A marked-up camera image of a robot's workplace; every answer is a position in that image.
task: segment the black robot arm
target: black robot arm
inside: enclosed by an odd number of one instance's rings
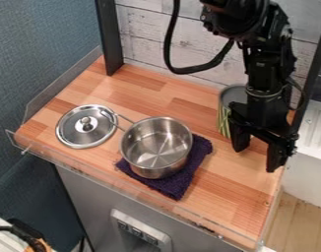
[[[230,105],[229,127],[233,148],[245,150],[250,136],[269,147],[267,171],[274,172],[295,152],[294,134],[287,122],[292,87],[299,85],[290,78],[296,58],[292,53],[292,29],[282,8],[269,0],[201,0],[201,21],[214,35],[229,39],[221,52],[209,63],[175,68],[170,63],[170,46],[179,14],[180,0],[174,8],[164,42],[164,61],[175,74],[192,74],[216,67],[236,41],[243,51],[248,75],[247,103]]]

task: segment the gray cabinet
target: gray cabinet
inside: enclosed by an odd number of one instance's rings
[[[169,237],[172,252],[240,251],[194,226],[113,191],[96,180],[67,168],[58,167],[58,171],[96,252],[162,252],[158,247],[123,230],[124,226],[119,228],[120,223],[111,216],[115,210],[129,217],[129,220],[145,224]]]

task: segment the green object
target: green object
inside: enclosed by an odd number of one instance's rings
[[[218,129],[224,137],[230,139],[228,116],[229,104],[233,101],[247,103],[246,88],[244,85],[231,85],[222,90],[219,97]]]

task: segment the black cable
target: black cable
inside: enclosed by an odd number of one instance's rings
[[[291,78],[291,77],[287,78],[286,82],[287,82],[287,85],[290,85],[293,88],[296,88],[301,94],[301,96],[299,98],[299,102],[298,102],[297,108],[293,108],[289,104],[287,104],[288,109],[291,110],[291,111],[299,111],[305,105],[305,92],[303,91],[303,89],[300,86],[300,84],[297,83],[293,78]]]
[[[177,23],[177,19],[179,16],[179,10],[180,10],[180,0],[173,0],[173,11],[172,11],[172,17],[170,20],[170,23],[168,25],[168,29],[165,36],[164,41],[164,50],[163,50],[163,58],[165,61],[165,64],[167,68],[174,74],[177,75],[188,75],[193,74],[201,71],[205,71],[214,67],[217,67],[220,65],[225,56],[228,54],[228,52],[231,50],[231,48],[234,45],[234,40],[230,39],[224,46],[224,48],[220,51],[220,53],[212,59],[210,62],[202,64],[202,65],[196,65],[191,67],[183,67],[183,68],[176,68],[173,67],[170,61],[170,51],[171,51],[171,43],[172,43],[172,36],[175,29],[175,25]]]
[[[34,252],[46,252],[46,248],[37,239],[29,236],[14,226],[0,226],[0,231],[10,232],[24,240]]]

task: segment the metal pot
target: metal pot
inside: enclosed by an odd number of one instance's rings
[[[136,174],[160,179],[183,168],[193,144],[187,126],[170,117],[150,117],[135,123],[125,116],[114,115],[133,124],[124,130],[111,122],[125,132],[120,151]]]

